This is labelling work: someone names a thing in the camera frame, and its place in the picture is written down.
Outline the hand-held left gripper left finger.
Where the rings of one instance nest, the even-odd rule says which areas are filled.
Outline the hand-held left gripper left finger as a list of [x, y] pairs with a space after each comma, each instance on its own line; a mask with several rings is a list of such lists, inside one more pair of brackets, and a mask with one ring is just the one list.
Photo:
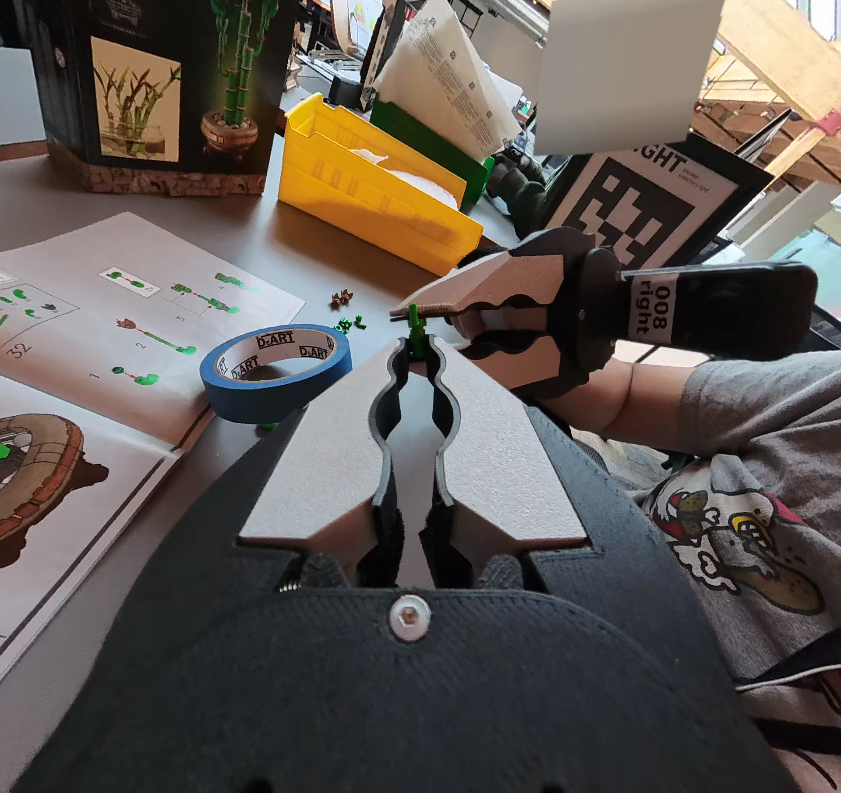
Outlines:
[[404, 340], [304, 410], [239, 541], [334, 557], [357, 584], [396, 584], [404, 548], [388, 439], [401, 420]]

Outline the person's right forearm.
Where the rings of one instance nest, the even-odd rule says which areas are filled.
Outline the person's right forearm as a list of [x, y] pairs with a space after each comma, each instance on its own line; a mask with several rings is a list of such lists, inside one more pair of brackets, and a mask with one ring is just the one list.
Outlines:
[[679, 409], [692, 372], [689, 367], [611, 359], [585, 384], [559, 397], [538, 399], [538, 403], [573, 429], [603, 439], [689, 453]]

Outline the black framed marker sign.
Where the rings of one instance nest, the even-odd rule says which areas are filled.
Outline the black framed marker sign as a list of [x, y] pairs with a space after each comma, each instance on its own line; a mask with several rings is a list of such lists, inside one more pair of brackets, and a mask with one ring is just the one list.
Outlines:
[[631, 270], [688, 265], [772, 175], [694, 132], [683, 142], [574, 156], [537, 230], [594, 235]]

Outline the dark slim cardboard box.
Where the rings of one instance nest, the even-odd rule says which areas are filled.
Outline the dark slim cardboard box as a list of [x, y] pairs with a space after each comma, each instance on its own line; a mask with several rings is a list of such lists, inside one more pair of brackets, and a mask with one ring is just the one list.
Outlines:
[[384, 0], [383, 11], [377, 20], [372, 41], [367, 49], [360, 73], [362, 91], [360, 109], [365, 113], [373, 104], [374, 81], [399, 41], [405, 24], [405, 0]]

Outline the crumpled white paper bag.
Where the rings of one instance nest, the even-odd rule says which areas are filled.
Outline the crumpled white paper bag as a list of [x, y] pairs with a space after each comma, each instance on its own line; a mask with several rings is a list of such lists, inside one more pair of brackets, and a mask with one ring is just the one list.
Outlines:
[[442, 188], [436, 182], [408, 171], [384, 167], [383, 164], [389, 159], [389, 157], [376, 155], [368, 149], [351, 149], [351, 152], [372, 163], [378, 169], [386, 170], [388, 173], [401, 179], [408, 185], [418, 189], [419, 191], [423, 191], [428, 196], [446, 205], [448, 208], [455, 210], [459, 209], [456, 198], [447, 189]]

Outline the lego instruction booklet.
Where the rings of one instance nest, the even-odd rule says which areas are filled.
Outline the lego instruction booklet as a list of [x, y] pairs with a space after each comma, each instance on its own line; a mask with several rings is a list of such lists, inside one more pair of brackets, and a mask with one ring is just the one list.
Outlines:
[[129, 212], [1, 267], [4, 678], [213, 418], [203, 358], [304, 301]]

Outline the person's right hand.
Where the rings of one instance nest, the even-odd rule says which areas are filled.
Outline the person's right hand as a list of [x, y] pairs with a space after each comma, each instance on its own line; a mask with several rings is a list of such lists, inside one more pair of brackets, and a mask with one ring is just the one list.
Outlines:
[[459, 336], [470, 344], [491, 345], [509, 340], [519, 330], [511, 306], [473, 308], [449, 319]]

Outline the white printed paper bags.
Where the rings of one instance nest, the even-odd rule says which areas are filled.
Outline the white printed paper bags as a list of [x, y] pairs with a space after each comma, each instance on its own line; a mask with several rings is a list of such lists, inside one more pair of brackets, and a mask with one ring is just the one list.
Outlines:
[[483, 162], [518, 136], [516, 86], [503, 92], [448, 0], [426, 0], [373, 84], [392, 103], [471, 159]]

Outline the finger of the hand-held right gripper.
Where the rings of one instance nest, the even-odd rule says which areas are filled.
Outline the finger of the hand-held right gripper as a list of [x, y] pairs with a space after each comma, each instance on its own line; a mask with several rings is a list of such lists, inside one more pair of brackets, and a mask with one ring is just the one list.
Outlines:
[[544, 307], [562, 286], [565, 261], [563, 255], [512, 255], [509, 251], [487, 255], [410, 294], [390, 311], [390, 317], [408, 319], [411, 305], [423, 319], [497, 310], [510, 304]]
[[549, 334], [532, 329], [485, 332], [469, 344], [470, 361], [513, 390], [559, 375], [561, 352]]

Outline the scattered green lego pieces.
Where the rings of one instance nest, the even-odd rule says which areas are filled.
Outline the scattered green lego pieces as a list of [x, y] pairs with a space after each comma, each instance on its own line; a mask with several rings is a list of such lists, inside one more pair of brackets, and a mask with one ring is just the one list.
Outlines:
[[364, 330], [361, 313], [342, 315], [331, 327], [283, 325], [250, 337], [247, 357], [256, 367], [242, 373], [253, 414], [249, 422], [269, 430], [305, 407], [352, 370], [352, 329]]

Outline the yellow plastic bin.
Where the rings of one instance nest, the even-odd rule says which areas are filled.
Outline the yellow plastic bin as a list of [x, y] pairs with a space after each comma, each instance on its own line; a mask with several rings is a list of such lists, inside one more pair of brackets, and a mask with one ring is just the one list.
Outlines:
[[389, 157], [384, 167], [436, 182], [460, 206], [464, 180], [320, 93], [287, 112], [279, 200], [436, 276], [478, 246], [480, 222], [351, 149]]

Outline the blue masking tape roll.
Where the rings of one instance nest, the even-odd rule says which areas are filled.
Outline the blue masking tape roll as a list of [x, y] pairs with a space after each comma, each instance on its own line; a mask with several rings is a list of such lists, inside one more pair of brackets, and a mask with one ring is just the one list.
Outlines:
[[[248, 380], [275, 362], [304, 359], [315, 365], [290, 377]], [[276, 325], [216, 346], [201, 361], [199, 375], [210, 407], [239, 424], [283, 421], [352, 370], [351, 346], [341, 331], [322, 325]]]

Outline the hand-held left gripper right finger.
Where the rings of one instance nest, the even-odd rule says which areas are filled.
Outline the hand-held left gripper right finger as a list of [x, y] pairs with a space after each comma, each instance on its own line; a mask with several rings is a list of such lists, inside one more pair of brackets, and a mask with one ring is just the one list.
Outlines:
[[577, 549], [588, 535], [526, 406], [438, 336], [428, 338], [442, 434], [428, 514], [435, 584], [473, 584], [498, 555]]

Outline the black lego set box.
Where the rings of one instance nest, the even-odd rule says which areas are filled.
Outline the black lego set box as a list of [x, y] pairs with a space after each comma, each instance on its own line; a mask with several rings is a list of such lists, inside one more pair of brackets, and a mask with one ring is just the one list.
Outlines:
[[300, 0], [13, 0], [49, 156], [106, 194], [257, 196]]

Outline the green plastic bin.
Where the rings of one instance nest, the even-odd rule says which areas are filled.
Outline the green plastic bin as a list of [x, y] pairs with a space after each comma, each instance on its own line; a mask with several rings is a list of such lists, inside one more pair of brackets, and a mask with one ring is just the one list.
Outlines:
[[378, 98], [373, 102], [370, 123], [464, 180], [460, 211], [472, 211], [482, 197], [495, 165], [492, 156], [479, 163], [395, 104], [384, 103]]

